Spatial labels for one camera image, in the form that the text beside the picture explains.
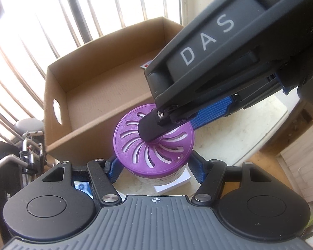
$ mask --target blue textured surface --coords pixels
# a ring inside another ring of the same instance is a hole
[[[194,130],[226,115],[228,106],[231,103],[231,97],[226,97],[219,102],[211,104],[210,106],[200,110],[198,112],[198,115],[190,121],[191,125],[193,125]]]
[[[206,174],[203,170],[203,164],[195,157],[190,157],[188,166],[197,182],[202,184],[206,178]]]
[[[112,163],[111,163],[111,168],[109,173],[107,174],[108,179],[110,180],[111,183],[116,182],[118,179],[119,175],[122,173],[124,166],[121,164],[121,162],[116,158]]]

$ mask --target round black pad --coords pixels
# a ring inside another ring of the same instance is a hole
[[[62,213],[65,208],[65,200],[61,197],[53,195],[36,197],[27,205],[28,212],[33,216],[40,218],[54,217]]]
[[[7,201],[3,218],[10,232],[51,242],[83,230],[96,214],[94,201],[71,185],[71,163],[59,163]]]
[[[281,215],[286,209],[283,200],[269,195],[251,198],[247,202],[247,207],[252,213],[262,217],[276,217]]]
[[[300,236],[310,217],[301,196],[254,164],[243,164],[241,187],[226,194],[216,206],[227,228],[260,241]]]

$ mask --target gray ribbed plate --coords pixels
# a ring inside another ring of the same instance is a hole
[[[104,207],[84,231],[65,241],[32,244],[13,239],[5,250],[312,250],[299,238],[253,242],[226,229],[210,208],[185,196],[127,196]]]

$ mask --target screw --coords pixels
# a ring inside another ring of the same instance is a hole
[[[102,197],[102,200],[107,203],[115,202],[118,199],[119,199],[118,195],[114,195],[114,194],[107,194]]]
[[[165,112],[171,112],[173,110],[175,110],[177,107],[179,107],[177,104],[172,104],[169,107],[167,107],[166,109],[164,109]]]
[[[195,196],[195,200],[198,202],[207,202],[211,200],[211,196],[208,194],[198,194]]]

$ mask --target window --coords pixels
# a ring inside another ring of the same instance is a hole
[[[0,0],[0,141],[17,120],[42,120],[46,69],[77,47],[125,26],[165,16],[180,0]]]

